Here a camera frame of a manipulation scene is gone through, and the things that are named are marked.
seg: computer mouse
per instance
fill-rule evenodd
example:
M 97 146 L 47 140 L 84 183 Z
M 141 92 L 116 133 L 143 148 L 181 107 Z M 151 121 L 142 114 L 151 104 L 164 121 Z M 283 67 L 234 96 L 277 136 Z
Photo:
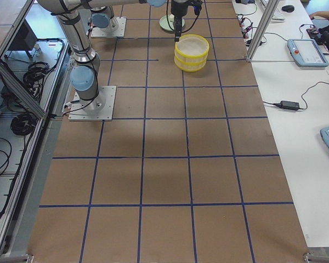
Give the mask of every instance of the computer mouse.
M 288 5 L 284 5 L 281 10 L 285 11 L 285 12 L 288 12 L 288 13 L 291 13 L 295 10 L 295 7 L 291 4 L 288 4 Z

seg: person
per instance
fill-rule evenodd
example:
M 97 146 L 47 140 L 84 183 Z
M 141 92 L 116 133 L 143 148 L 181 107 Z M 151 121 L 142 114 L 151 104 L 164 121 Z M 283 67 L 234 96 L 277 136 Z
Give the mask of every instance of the person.
M 329 20 L 329 11 L 314 12 L 314 13 L 309 15 L 309 18 L 311 18 L 311 20 L 313 20 L 315 16 L 321 16 L 322 18 L 325 18 L 325 19 Z

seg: yellow container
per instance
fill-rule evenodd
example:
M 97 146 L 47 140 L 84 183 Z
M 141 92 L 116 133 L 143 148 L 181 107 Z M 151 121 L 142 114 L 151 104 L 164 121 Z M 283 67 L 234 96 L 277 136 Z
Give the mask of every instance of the yellow container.
M 174 63 L 183 71 L 198 71 L 206 64 L 208 51 L 205 38 L 193 34 L 181 36 L 175 44 Z

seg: white keyboard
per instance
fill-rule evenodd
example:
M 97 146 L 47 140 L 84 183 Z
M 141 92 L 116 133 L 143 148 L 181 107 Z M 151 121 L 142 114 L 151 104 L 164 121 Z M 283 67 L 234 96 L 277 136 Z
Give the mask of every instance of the white keyboard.
M 263 9 L 267 7 L 268 0 L 259 0 L 261 3 L 261 6 Z M 277 7 L 274 11 L 273 17 L 272 17 L 273 22 L 284 22 L 285 21 L 285 16 L 280 12 L 280 9 Z

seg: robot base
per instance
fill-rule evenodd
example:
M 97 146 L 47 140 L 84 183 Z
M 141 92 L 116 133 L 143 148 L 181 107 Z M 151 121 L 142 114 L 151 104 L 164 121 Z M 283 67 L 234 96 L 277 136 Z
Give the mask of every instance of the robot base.
M 99 92 L 106 98 L 105 106 L 101 110 L 94 112 L 86 112 L 84 109 L 69 113 L 68 119 L 70 121 L 111 121 L 114 112 L 116 86 L 100 86 Z M 79 100 L 79 96 L 75 93 L 73 100 Z M 80 104 L 73 104 L 72 109 L 77 110 L 81 108 Z
M 96 27 L 93 29 L 91 37 L 92 38 L 115 38 L 115 37 L 124 37 L 124 32 L 126 31 L 126 21 L 127 18 L 118 18 L 118 28 L 112 32 L 102 31 L 100 28 Z

